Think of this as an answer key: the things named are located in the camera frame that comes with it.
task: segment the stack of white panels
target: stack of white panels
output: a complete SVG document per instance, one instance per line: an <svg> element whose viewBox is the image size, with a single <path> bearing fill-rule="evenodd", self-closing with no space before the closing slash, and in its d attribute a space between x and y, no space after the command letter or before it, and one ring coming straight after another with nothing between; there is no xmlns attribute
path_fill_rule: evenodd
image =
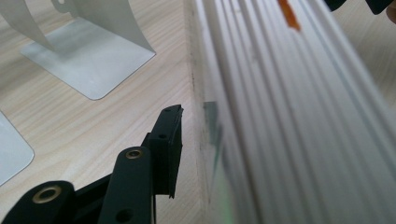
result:
<svg viewBox="0 0 396 224"><path fill-rule="evenodd" d="M395 117L323 1L195 8L239 220L396 223Z"/></svg>

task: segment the orange tag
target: orange tag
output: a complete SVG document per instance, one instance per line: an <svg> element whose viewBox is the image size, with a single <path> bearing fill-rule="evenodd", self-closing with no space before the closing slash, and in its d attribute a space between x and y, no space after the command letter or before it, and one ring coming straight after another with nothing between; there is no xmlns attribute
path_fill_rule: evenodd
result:
<svg viewBox="0 0 396 224"><path fill-rule="evenodd" d="M294 15L293 9L289 5L288 0L277 0L282 9L283 15L288 23L288 26L296 29L297 31L301 30L300 23L298 23L296 16Z"/></svg>

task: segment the metal bookend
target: metal bookend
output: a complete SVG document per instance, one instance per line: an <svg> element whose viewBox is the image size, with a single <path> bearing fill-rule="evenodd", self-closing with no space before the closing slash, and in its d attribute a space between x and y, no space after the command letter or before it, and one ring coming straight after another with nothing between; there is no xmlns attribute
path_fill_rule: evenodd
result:
<svg viewBox="0 0 396 224"><path fill-rule="evenodd" d="M52 0L52 4L75 19L47 35L24 0L0 2L0 14L35 41L21 49L23 55L92 100L106 96L155 55L127 0Z"/></svg>
<svg viewBox="0 0 396 224"><path fill-rule="evenodd" d="M34 152L0 112L0 186L32 161Z"/></svg>

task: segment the wooden table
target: wooden table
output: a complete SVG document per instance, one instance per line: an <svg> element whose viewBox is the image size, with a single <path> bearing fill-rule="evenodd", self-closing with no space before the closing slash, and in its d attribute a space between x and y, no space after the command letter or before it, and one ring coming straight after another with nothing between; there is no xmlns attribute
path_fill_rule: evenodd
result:
<svg viewBox="0 0 396 224"><path fill-rule="evenodd" d="M49 0L27 2L44 33L71 20L55 11ZM163 108L181 104L184 147L176 198L157 198L158 220L200 222L184 4L130 2L157 55L99 101L89 100L23 57L19 50L29 40L0 19L0 109L35 151L33 162L0 187L0 219L38 184L67 180L79 189L111 173L118 153L140 146Z"/></svg>

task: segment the black dark object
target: black dark object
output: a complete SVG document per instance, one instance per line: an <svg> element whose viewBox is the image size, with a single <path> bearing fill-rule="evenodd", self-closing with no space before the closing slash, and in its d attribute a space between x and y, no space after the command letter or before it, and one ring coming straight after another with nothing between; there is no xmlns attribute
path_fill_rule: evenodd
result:
<svg viewBox="0 0 396 224"><path fill-rule="evenodd" d="M175 197L182 112L165 108L142 146L119 154L112 175L77 191L66 181L34 187L3 223L155 223L155 195Z"/></svg>
<svg viewBox="0 0 396 224"><path fill-rule="evenodd" d="M330 10L336 10L345 3L346 0L324 0ZM366 0L372 12L377 15L381 13L393 0Z"/></svg>

